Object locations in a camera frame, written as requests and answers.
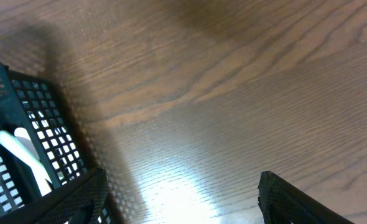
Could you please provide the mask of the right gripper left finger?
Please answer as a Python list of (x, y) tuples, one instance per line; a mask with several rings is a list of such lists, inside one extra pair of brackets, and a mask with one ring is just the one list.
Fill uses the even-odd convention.
[(108, 194), (106, 171), (93, 168), (42, 198), (0, 217), (0, 224), (96, 223)]

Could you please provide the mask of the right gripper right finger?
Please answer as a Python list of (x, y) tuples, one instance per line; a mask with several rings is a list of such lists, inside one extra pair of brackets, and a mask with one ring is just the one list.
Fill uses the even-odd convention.
[(261, 172), (258, 190), (265, 224), (353, 224), (271, 171)]

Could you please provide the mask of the pale green plastic fork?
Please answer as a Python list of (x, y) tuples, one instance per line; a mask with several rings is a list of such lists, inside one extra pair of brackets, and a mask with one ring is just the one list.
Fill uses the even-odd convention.
[(51, 193), (52, 181), (24, 128), (17, 128), (14, 134), (1, 130), (0, 145), (31, 168), (41, 196)]

